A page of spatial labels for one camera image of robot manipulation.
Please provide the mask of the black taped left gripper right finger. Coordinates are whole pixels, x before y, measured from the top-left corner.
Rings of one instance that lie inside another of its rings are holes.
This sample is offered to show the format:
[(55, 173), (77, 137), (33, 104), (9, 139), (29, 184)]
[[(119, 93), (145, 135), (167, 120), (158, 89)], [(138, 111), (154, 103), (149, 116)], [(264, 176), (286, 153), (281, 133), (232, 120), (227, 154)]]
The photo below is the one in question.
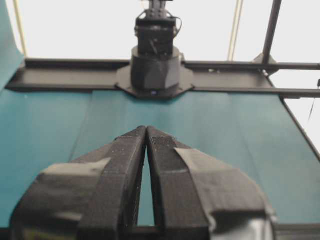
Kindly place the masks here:
[(276, 238), (276, 213), (246, 173), (152, 126), (146, 144), (155, 220), (168, 239)]

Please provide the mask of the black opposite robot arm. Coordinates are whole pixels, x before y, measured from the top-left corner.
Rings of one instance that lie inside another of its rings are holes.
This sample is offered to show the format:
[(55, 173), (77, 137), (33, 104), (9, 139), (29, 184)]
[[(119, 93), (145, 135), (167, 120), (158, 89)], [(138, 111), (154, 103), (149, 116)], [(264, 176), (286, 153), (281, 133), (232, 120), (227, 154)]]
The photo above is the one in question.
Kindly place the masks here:
[[(26, 68), (115, 70), (114, 88), (170, 100), (194, 88), (173, 41), (177, 19), (152, 0), (135, 22), (129, 63), (27, 60)], [(12, 240), (274, 240), (275, 212), (241, 170), (138, 126), (38, 174), (14, 208)]]

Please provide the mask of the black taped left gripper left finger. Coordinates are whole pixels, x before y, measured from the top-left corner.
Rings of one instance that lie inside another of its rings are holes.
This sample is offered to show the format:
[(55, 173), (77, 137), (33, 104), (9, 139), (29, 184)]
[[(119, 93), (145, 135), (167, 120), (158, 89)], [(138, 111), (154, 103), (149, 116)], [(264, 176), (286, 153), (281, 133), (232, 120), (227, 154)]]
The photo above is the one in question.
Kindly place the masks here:
[(16, 205), (13, 240), (116, 240), (137, 222), (144, 126), (42, 170)]

